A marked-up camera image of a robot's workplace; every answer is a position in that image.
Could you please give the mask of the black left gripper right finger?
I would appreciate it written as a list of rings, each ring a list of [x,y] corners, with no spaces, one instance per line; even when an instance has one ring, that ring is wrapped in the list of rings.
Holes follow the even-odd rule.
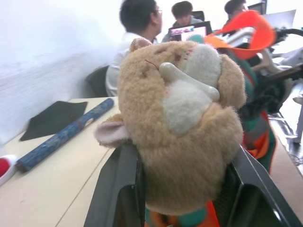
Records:
[[[301,227],[266,169],[242,146],[213,202],[221,227]]]

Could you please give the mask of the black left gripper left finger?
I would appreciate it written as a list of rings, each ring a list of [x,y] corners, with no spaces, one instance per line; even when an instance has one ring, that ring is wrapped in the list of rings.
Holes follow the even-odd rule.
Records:
[[[144,180],[136,146],[124,144],[116,148],[100,171],[84,226],[144,226]]]

